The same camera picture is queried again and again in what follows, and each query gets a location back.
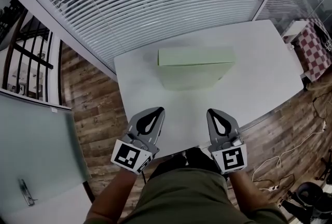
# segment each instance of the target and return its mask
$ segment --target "red and white checkered fabric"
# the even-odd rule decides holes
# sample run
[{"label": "red and white checkered fabric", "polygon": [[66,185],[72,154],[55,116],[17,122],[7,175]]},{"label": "red and white checkered fabric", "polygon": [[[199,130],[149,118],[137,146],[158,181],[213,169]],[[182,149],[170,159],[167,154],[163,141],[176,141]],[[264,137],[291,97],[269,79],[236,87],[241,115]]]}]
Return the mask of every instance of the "red and white checkered fabric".
[{"label": "red and white checkered fabric", "polygon": [[316,31],[313,28],[314,25],[316,24],[325,32],[325,34],[329,38],[330,43],[331,38],[320,19],[308,19],[308,21],[308,25],[299,34],[298,40],[300,47],[305,53],[305,57],[309,67],[310,80],[315,81],[332,64],[332,59],[331,55],[322,46],[320,39],[316,35]]}]

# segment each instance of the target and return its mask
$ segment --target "black railing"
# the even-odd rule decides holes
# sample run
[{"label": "black railing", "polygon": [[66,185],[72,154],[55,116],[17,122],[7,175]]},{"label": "black railing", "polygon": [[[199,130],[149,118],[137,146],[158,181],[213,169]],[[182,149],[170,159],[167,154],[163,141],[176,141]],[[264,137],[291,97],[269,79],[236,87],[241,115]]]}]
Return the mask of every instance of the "black railing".
[{"label": "black railing", "polygon": [[[34,99],[40,100],[43,97],[43,85],[40,84],[40,71],[41,67],[44,67],[44,73],[42,74],[42,78],[45,78],[45,100],[48,101],[48,70],[53,69],[53,65],[49,63],[50,58],[50,49],[51,49],[51,41],[53,33],[50,33],[49,29],[46,28],[39,20],[37,20],[35,17],[32,17],[32,19],[26,24],[25,27],[22,27],[23,21],[26,17],[27,10],[23,12],[21,17],[19,18],[19,22],[17,24],[17,27],[14,31],[14,34],[12,36],[12,39],[10,41],[7,56],[6,56],[6,62],[4,66],[4,77],[2,82],[2,88],[6,90],[13,91],[15,93],[22,93],[25,96],[32,97]],[[36,46],[36,40],[38,37],[41,37],[41,43],[39,46]],[[44,49],[45,41],[48,41],[47,51]],[[14,51],[19,52],[19,59],[18,59],[18,65],[17,70],[15,71],[16,74],[13,74],[10,72],[10,65],[12,63],[12,57]],[[21,77],[22,73],[22,60],[23,57],[25,60],[28,60],[28,65],[26,72],[26,79],[24,77]],[[33,68],[32,71],[32,63],[37,63],[37,68]],[[31,75],[33,78],[36,78],[36,88],[35,92],[33,91],[34,88],[31,89],[30,87],[30,80]],[[11,81],[11,83],[8,82],[8,79],[16,77],[15,83]]]}]

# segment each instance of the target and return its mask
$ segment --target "frosted glass door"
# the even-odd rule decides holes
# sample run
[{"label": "frosted glass door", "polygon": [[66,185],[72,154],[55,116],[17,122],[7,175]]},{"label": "frosted glass door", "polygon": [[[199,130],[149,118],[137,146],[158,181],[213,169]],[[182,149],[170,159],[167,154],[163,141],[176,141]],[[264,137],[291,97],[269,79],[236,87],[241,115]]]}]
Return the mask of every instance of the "frosted glass door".
[{"label": "frosted glass door", "polygon": [[0,90],[0,215],[28,207],[19,179],[37,204],[86,181],[87,168],[70,110]]}]

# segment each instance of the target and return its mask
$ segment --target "black chair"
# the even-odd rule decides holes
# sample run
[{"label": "black chair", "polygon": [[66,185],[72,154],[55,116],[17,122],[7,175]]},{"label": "black chair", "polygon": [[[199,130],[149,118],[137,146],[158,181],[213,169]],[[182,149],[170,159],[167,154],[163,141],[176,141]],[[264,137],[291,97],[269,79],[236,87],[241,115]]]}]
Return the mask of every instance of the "black chair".
[{"label": "black chair", "polygon": [[332,150],[329,149],[328,152],[329,152],[328,161],[326,161],[324,158],[321,158],[321,161],[325,164],[325,170],[321,174],[320,177],[316,177],[315,179],[316,180],[325,180],[327,174],[329,174],[329,176],[326,179],[326,184],[332,185],[332,173],[331,173],[331,171],[332,171],[332,158],[331,158]]},{"label": "black chair", "polygon": [[283,200],[283,206],[290,214],[294,215],[304,224],[309,224],[314,219],[332,219],[332,195],[324,193],[318,185],[306,182],[297,190],[288,192],[289,200],[294,200],[301,206]]}]

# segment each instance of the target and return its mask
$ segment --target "cardboard box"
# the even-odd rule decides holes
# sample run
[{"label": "cardboard box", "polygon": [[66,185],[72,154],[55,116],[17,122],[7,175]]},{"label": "cardboard box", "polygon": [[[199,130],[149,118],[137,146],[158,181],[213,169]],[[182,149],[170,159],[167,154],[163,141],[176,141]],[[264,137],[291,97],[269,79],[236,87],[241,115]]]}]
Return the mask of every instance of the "cardboard box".
[{"label": "cardboard box", "polygon": [[235,64],[231,47],[177,47],[158,51],[158,71],[169,90],[213,86]]}]

